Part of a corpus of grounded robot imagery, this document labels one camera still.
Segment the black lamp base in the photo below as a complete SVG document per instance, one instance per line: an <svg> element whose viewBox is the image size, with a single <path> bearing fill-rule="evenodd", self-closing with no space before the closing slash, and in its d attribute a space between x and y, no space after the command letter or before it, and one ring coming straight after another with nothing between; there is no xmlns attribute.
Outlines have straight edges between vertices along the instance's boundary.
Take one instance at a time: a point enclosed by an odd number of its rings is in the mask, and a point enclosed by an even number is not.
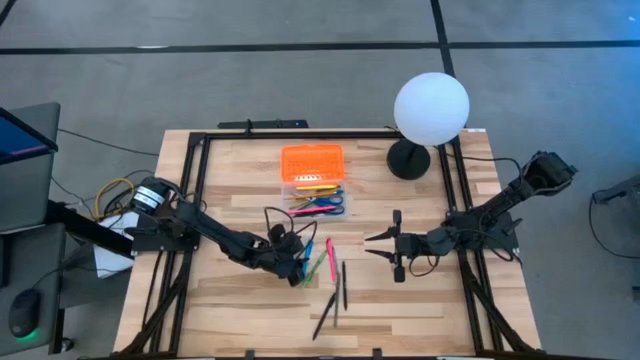
<svg viewBox="0 0 640 360"><path fill-rule="evenodd" d="M431 165L431 156L427 149L407 139L393 144L387 154L389 170L400 179L418 179L427 172L429 165Z"/></svg>

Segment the desk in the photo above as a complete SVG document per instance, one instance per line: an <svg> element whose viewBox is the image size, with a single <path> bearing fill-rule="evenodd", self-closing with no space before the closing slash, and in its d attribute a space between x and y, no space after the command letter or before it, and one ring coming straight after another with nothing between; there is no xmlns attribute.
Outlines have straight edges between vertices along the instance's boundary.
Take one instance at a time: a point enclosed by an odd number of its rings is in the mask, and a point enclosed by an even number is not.
<svg viewBox="0 0 640 360"><path fill-rule="evenodd" d="M188 134L182 130L165 133L157 176L180 182ZM492 156L484 131L465 130L460 138L464 155ZM284 145L323 141L212 141L203 193L207 214L235 230L266 236L262 207L281 204L280 149ZM286 280L227 260L215 243L203 239L191 267L179 356L244 356L246 349L256 350L257 356L371 356L374 347L381 347L385 355L474 353L455 254L442 258L432 274L413 278L407 273L407 281L396 284L388 262L364 251L366 237L391 225L393 209L403 212L403 231L426 232L439 226L448 205L436 150L429 148L432 164L424 177L403 181L386 166L387 150L394 140L326 142L343 146L347 172L349 217L344 222L321 223L316 236L319 243L331 236L339 259L347 263L349 309L340 310L338 328L332 327L329 316L318 339L311 340L317 319L334 289L326 264L310 288L290 288ZM465 163L475 204L484 203L500 191L493 163ZM458 204L462 204L453 161L450 167ZM192 170L190 189L194 187L197 166ZM366 248L381 250L391 250L392 246L392 240L366 244ZM314 247L312 259L321 251L322 246ZM519 265L505 263L489 251L486 257L496 304L525 341L539 346ZM136 258L114 350L128 345L140 330L155 259L154 253ZM416 265L416 272L428 268L426 259ZM486 316L478 307L485 348L490 348ZM170 310L160 349L168 348L172 319Z"/></svg>

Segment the lamp shade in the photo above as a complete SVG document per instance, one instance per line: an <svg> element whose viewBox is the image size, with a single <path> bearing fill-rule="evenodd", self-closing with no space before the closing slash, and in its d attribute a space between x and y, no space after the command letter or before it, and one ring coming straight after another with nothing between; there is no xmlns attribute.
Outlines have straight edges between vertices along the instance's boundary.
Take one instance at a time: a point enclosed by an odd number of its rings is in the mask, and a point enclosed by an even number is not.
<svg viewBox="0 0 640 360"><path fill-rule="evenodd" d="M420 145L440 145L453 139L469 118L469 95L455 78L443 73L420 74L396 97L396 125Z"/></svg>

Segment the glowing green light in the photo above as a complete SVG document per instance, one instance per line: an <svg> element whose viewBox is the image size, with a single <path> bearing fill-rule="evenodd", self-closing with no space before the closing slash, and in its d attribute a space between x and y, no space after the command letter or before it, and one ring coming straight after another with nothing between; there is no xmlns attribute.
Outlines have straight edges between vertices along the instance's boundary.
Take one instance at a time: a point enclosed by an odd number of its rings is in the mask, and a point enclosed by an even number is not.
<svg viewBox="0 0 640 360"><path fill-rule="evenodd" d="M29 335L25 335L21 338L16 338L16 341L20 344L28 343L35 340L38 337L38 335L40 335L40 328L35 328L35 330L29 333Z"/></svg>

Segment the green pen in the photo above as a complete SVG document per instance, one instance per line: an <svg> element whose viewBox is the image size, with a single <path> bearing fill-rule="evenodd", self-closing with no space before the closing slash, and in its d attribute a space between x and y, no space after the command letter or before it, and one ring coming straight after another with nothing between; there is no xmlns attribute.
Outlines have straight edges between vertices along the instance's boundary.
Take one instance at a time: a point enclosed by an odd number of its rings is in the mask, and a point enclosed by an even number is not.
<svg viewBox="0 0 640 360"><path fill-rule="evenodd" d="M323 251L322 254L320 254L320 257L318 258L318 260L316 260L316 263L313 264L311 271L309 271L309 273L307 274L307 277L305 277L304 280L302 281L302 287L307 287L307 285L309 285L309 283L311 282L311 279L313 278L313 274L315 274L316 270L318 270L318 267L320 267L320 264L322 264L326 256L327 256L327 250Z"/></svg>

